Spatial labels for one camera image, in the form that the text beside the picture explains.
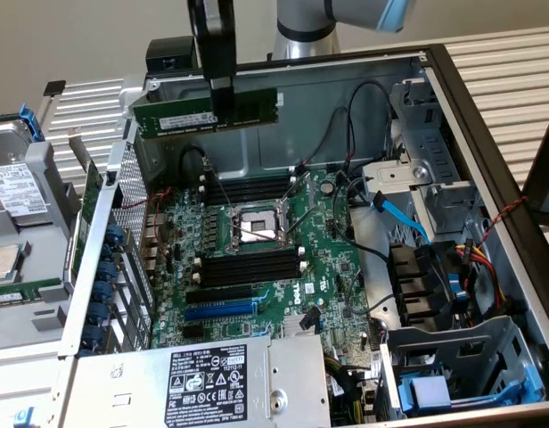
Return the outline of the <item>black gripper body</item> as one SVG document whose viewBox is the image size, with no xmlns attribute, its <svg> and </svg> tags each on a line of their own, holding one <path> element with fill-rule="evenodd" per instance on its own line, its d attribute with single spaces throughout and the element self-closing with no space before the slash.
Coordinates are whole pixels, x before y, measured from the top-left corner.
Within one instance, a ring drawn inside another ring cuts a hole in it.
<svg viewBox="0 0 549 428">
<path fill-rule="evenodd" d="M 234 2 L 194 0 L 187 7 L 204 78 L 232 78 L 236 71 Z"/>
</svg>

